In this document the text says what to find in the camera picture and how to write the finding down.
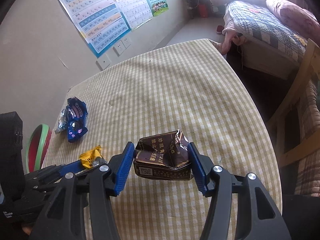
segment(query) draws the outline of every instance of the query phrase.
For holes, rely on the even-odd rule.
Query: tiled floor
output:
[[[216,33],[218,25],[224,26],[223,18],[192,19],[168,42],[167,46],[198,39],[222,42],[224,36]]]

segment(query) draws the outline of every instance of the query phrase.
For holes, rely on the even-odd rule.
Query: qr code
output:
[[[142,168],[142,167],[139,167],[139,170],[140,170],[140,174],[141,174],[141,175],[149,175],[149,176],[152,176],[152,169],[150,169],[150,168]]]

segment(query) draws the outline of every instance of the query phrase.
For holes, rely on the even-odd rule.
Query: wooden chair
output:
[[[320,129],[318,129],[309,138],[303,140],[297,147],[284,153],[285,117],[298,102],[314,73],[316,73],[318,79],[320,79],[320,48],[309,39],[300,69],[292,86],[278,109],[266,124],[269,132],[273,131],[274,128],[277,130],[275,154],[279,167],[284,167],[301,160],[320,149]]]

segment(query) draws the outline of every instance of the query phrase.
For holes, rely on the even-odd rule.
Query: wall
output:
[[[164,46],[177,33],[187,19],[183,2],[167,2],[168,11],[128,34],[132,44],[120,57],[107,52],[111,65]],[[70,87],[100,71],[58,0],[15,1],[0,25],[0,59],[0,113],[19,114],[24,146],[37,125],[54,128]]]

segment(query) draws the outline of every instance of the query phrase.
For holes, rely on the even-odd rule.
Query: tablecloth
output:
[[[109,160],[127,141],[136,145],[139,138],[179,128],[214,164],[237,175],[257,174],[281,210],[279,172],[265,125],[209,40],[164,47],[109,67],[71,88],[61,109],[74,96],[87,104],[89,131],[73,144],[66,134],[53,133],[43,166],[73,162],[97,145]],[[235,234],[236,201],[234,196],[229,239]],[[144,179],[133,166],[124,191],[112,198],[122,240],[199,239],[209,203],[194,179]],[[90,232],[87,208],[85,217]]]

